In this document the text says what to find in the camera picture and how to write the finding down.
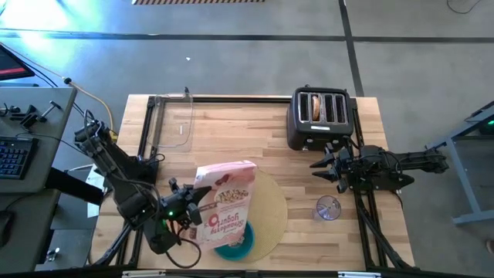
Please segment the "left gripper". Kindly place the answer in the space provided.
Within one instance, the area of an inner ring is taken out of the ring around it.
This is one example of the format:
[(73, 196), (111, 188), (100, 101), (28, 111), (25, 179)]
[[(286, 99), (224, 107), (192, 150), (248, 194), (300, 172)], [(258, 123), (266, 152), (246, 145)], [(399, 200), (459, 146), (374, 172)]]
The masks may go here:
[(181, 188), (175, 178), (169, 180), (172, 194), (160, 198), (159, 219), (185, 222), (187, 225), (202, 224), (198, 203), (211, 191), (211, 186), (193, 188), (192, 185), (183, 185)]

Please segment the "gray metal table frame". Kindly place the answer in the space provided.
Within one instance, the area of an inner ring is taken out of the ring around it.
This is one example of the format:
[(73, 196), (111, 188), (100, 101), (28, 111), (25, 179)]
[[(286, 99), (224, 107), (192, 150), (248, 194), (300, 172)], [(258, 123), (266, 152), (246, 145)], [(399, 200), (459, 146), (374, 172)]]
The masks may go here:
[(494, 208), (484, 209), (479, 202), (479, 189), (494, 190), (494, 136), (481, 135), (479, 125), (494, 119), (494, 100), (465, 118), (458, 127), (426, 144), (427, 149), (445, 147), (462, 184), (470, 213), (454, 217), (462, 225), (494, 220)]

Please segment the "black computer monitor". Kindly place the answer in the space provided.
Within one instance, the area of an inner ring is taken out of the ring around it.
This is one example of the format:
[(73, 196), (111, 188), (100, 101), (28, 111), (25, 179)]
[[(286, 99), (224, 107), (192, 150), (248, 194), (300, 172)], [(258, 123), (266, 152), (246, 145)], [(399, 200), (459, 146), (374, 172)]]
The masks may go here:
[(0, 44), (0, 81), (33, 77), (34, 75), (34, 72), (20, 58)]

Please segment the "black aluminium table frame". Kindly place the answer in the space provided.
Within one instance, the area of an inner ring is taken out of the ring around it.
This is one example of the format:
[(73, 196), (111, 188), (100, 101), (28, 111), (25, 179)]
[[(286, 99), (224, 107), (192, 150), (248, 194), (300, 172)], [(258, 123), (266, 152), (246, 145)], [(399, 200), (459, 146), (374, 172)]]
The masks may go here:
[[(123, 112), (117, 144), (128, 154), (138, 152), (147, 102), (151, 95), (130, 95)], [(159, 151), (158, 184), (169, 193), (168, 179), (192, 183), (197, 166), (249, 160), (274, 178), (287, 201), (287, 224), (279, 244), (262, 259), (245, 263), (204, 252), (192, 270), (364, 270), (359, 225), (350, 191), (339, 195), (335, 185), (311, 175), (309, 165), (322, 155), (293, 151), (286, 144), (285, 121), (290, 97), (232, 97), (234, 103), (198, 103), (194, 96), (194, 131), (190, 151)], [(356, 98), (365, 143), (387, 148), (381, 114), (375, 97)], [(338, 198), (342, 215), (334, 221), (315, 220), (313, 210), (323, 195)], [(402, 208), (390, 192), (374, 194), (381, 230), (408, 264), (414, 265)], [(123, 227), (113, 200), (101, 206), (90, 250), (93, 261), (109, 248)]]

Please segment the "clear drinking glass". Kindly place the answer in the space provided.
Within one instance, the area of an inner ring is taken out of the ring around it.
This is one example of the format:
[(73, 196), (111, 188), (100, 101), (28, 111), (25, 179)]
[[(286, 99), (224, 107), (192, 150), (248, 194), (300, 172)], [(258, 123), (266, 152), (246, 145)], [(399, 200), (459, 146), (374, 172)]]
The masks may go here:
[(313, 219), (317, 221), (333, 221), (341, 215), (341, 204), (337, 198), (331, 195), (321, 196), (313, 210)]

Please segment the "pink strawberry yogurt cereal box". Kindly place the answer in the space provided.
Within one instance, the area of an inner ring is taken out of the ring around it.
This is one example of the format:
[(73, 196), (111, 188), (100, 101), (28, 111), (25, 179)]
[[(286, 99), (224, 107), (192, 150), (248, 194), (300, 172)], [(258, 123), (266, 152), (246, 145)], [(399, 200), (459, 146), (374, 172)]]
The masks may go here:
[(210, 187), (198, 208), (202, 224), (190, 233), (203, 250), (231, 245), (243, 237), (257, 166), (251, 161), (236, 161), (201, 166), (194, 188)]

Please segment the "black backlit keyboard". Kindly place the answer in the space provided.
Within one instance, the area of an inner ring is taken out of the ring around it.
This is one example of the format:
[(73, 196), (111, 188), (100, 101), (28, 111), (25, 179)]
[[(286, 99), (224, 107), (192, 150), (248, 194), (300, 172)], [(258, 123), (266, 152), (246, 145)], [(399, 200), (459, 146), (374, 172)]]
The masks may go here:
[(38, 143), (30, 137), (0, 137), (0, 179), (23, 180)]

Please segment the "black computer mouse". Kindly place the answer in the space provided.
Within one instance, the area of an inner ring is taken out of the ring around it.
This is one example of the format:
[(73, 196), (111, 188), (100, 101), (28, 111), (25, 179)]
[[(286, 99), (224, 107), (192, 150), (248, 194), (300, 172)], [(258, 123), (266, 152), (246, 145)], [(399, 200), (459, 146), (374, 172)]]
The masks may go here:
[(5, 246), (9, 241), (14, 221), (14, 212), (7, 210), (0, 211), (0, 248)]

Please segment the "white paper sheet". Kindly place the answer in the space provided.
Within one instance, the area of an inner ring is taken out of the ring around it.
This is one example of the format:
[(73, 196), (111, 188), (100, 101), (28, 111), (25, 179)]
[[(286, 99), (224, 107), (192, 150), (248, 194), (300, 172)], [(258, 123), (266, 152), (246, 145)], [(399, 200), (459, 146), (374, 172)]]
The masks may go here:
[[(92, 165), (90, 172), (86, 178), (86, 183), (92, 185), (95, 188), (100, 189), (104, 194), (107, 192), (107, 187), (104, 185), (105, 177), (96, 172), (97, 166)], [(100, 205), (94, 205), (89, 203), (87, 205), (87, 218), (96, 217), (100, 214)]]

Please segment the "black flat bar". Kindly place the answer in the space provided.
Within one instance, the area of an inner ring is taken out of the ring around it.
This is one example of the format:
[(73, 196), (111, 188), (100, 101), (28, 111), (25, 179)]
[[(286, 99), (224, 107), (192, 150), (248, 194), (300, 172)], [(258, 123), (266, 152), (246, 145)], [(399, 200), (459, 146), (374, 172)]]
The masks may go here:
[(45, 187), (59, 190), (64, 194), (71, 195), (94, 205), (100, 205), (103, 201), (103, 191), (101, 189), (80, 181), (56, 168), (50, 169)]

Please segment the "silver bracket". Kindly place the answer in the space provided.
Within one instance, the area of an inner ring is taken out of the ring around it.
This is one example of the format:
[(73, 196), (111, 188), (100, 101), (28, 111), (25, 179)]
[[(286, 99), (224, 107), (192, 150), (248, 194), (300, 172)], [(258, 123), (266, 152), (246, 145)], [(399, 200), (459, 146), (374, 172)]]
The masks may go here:
[(340, 271), (337, 273), (338, 278), (382, 278), (380, 273)]
[(166, 275), (164, 270), (128, 270), (122, 272), (121, 278), (164, 278)]

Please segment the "black four-slot toaster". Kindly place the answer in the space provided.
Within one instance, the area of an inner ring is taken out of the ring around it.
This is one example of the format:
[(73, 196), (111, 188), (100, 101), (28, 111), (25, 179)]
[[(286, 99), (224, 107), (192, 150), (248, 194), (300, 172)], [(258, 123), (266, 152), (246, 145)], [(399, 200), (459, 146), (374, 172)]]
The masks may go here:
[[(312, 121), (311, 95), (320, 97), (320, 120)], [(287, 144), (294, 151), (323, 151), (331, 143), (337, 151), (354, 132), (352, 103), (346, 90), (304, 86), (297, 88), (286, 113)]]

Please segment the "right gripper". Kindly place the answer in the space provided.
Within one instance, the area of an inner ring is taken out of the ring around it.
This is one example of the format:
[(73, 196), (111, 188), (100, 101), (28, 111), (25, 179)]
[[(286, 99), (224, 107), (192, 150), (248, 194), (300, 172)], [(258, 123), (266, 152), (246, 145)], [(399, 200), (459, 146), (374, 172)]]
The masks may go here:
[(354, 161), (353, 152), (342, 148), (335, 159), (333, 152), (325, 153), (324, 158), (320, 161), (314, 162), (310, 165), (311, 168), (326, 168), (329, 164), (333, 163), (333, 168), (325, 171), (315, 171), (313, 176), (326, 179), (331, 182), (338, 182), (337, 191), (342, 194), (347, 189), (352, 189), (351, 179), (349, 174), (351, 173), (351, 165)]

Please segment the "round yellow woven placemat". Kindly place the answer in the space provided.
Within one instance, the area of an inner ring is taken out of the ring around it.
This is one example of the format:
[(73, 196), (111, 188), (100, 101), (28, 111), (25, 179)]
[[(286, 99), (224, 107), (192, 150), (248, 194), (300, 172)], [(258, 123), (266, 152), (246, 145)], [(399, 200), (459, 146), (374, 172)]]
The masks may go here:
[[(288, 205), (283, 190), (274, 177), (257, 170), (252, 200), (249, 206), (247, 222), (252, 224), (255, 233), (255, 245), (245, 259), (230, 261), (244, 265), (267, 266), (269, 256), (283, 239), (288, 222)], [(232, 245), (242, 243), (243, 234)]]

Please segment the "gray desk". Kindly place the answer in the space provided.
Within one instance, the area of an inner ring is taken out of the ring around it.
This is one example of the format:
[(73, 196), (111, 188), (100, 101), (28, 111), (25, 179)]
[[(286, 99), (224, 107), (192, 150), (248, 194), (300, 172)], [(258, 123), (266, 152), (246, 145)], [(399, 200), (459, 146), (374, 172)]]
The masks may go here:
[(0, 274), (33, 271), (46, 242), (59, 192), (46, 187), (59, 140), (68, 121), (77, 91), (71, 88), (0, 87), (0, 107), (33, 105), (41, 114), (57, 103), (30, 131), (12, 120), (0, 118), (0, 136), (34, 137), (39, 140), (34, 158), (22, 180), (0, 179), (0, 213), (13, 214), (10, 236), (0, 246)]

